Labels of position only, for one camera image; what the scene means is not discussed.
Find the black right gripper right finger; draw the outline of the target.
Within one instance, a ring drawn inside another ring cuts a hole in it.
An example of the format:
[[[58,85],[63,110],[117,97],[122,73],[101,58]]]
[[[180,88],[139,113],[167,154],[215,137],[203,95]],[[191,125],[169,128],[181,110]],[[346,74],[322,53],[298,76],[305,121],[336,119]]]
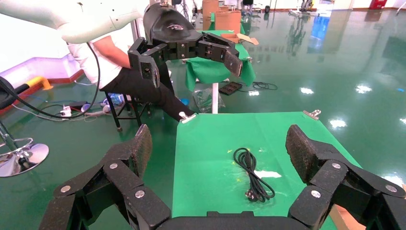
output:
[[[318,230],[337,205],[368,230],[405,229],[403,188],[350,163],[333,145],[310,139],[298,125],[289,127],[285,147],[305,183],[288,217]]]

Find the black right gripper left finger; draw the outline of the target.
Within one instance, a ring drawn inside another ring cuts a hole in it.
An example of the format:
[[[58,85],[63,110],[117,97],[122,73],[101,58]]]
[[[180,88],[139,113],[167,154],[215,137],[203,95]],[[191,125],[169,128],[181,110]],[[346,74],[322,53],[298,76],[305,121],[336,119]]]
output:
[[[99,163],[54,190],[39,229],[86,230],[111,206],[132,229],[157,229],[171,210],[142,180],[152,147],[146,125],[131,140],[113,145]]]

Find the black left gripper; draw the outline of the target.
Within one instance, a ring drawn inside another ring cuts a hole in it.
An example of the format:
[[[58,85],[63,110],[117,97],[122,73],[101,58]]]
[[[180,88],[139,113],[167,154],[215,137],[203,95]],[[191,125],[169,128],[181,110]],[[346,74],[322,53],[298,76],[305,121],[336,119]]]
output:
[[[234,76],[240,77],[242,60],[236,44],[213,33],[199,33],[177,10],[154,3],[143,17],[144,37],[137,38],[128,50],[131,69],[158,88],[158,66],[166,60],[204,58],[223,63]]]

